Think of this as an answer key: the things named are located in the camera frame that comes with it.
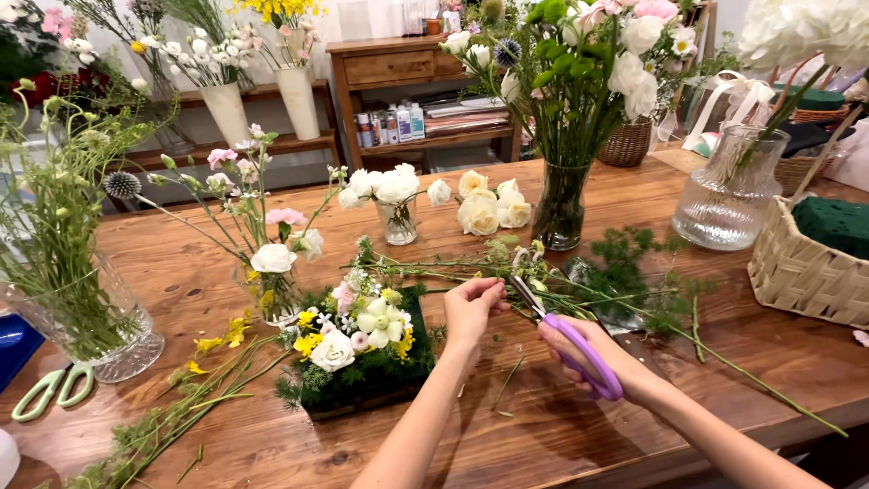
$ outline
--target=white bottle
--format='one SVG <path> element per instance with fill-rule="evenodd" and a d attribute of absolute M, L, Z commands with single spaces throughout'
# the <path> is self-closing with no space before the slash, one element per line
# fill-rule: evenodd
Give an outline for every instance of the white bottle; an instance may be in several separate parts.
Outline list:
<path fill-rule="evenodd" d="M 410 125 L 413 129 L 414 139 L 423 139 L 426 136 L 426 125 L 422 121 L 422 108 L 416 102 L 410 109 Z"/>
<path fill-rule="evenodd" d="M 404 108 L 404 105 L 398 106 L 398 111 L 395 112 L 395 118 L 398 119 L 398 140 L 401 143 L 406 143 L 414 138 L 414 128 L 410 125 L 410 112 Z"/>
<path fill-rule="evenodd" d="M 0 430 L 0 487 L 6 487 L 15 477 L 21 456 L 15 439 L 7 432 Z"/>

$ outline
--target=hand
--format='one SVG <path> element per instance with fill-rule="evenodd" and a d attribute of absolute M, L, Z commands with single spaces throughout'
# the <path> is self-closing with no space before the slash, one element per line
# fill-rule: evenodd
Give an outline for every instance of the hand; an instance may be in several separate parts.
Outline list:
<path fill-rule="evenodd" d="M 621 347 L 613 341 L 612 338 L 595 323 L 589 321 L 581 321 L 579 319 L 570 318 L 569 316 L 559 316 L 564 319 L 574 328 L 583 338 L 588 340 L 588 343 L 600 354 L 600 357 L 609 365 L 615 372 L 615 376 L 619 378 L 622 389 L 625 393 L 625 399 L 633 404 L 644 404 L 646 394 L 654 392 L 656 389 L 661 389 L 661 383 L 670 386 L 665 380 L 653 374 L 645 365 L 640 363 L 636 358 L 621 349 Z M 567 355 L 577 363 L 582 365 L 587 372 L 594 375 L 595 378 L 601 380 L 601 376 L 588 358 L 582 353 L 582 350 L 563 334 L 544 322 L 537 325 L 537 332 L 543 341 L 549 345 L 549 353 L 552 358 L 561 362 L 563 356 Z M 561 366 L 567 378 L 573 380 L 576 387 L 583 392 L 591 392 L 592 386 L 583 377 L 582 374 L 569 368 L 567 365 Z"/>
<path fill-rule="evenodd" d="M 480 345 L 486 332 L 490 314 L 508 311 L 503 278 L 473 278 L 455 287 L 443 296 L 447 315 L 447 347 L 467 347 L 469 351 Z"/>

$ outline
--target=white ribbon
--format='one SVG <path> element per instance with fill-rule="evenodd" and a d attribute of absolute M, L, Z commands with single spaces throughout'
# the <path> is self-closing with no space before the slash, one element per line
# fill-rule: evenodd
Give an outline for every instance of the white ribbon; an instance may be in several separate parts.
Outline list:
<path fill-rule="evenodd" d="M 721 79 L 721 75 L 725 73 L 728 75 L 734 75 L 736 78 L 733 80 Z M 697 118 L 697 124 L 695 124 L 691 130 L 691 134 L 685 138 L 685 143 L 682 145 L 682 149 L 684 150 L 691 150 L 700 141 L 700 134 L 703 132 L 703 128 L 706 127 L 706 123 L 709 122 L 709 116 L 712 115 L 715 103 L 718 102 L 718 98 L 721 97 L 722 93 L 731 89 L 735 89 L 734 92 L 737 90 L 748 92 L 746 97 L 742 100 L 742 104 L 740 104 L 740 107 L 736 110 L 736 113 L 733 114 L 733 118 L 726 121 L 724 127 L 734 124 L 742 124 L 742 119 L 746 118 L 748 112 L 755 104 L 769 104 L 769 101 L 775 97 L 775 90 L 770 88 L 767 82 L 763 80 L 750 80 L 736 71 L 723 70 L 718 75 L 715 75 L 713 81 L 718 84 L 718 87 L 715 88 L 712 95 L 709 96 L 709 100 L 706 101 L 706 105 L 703 107 L 700 117 Z"/>

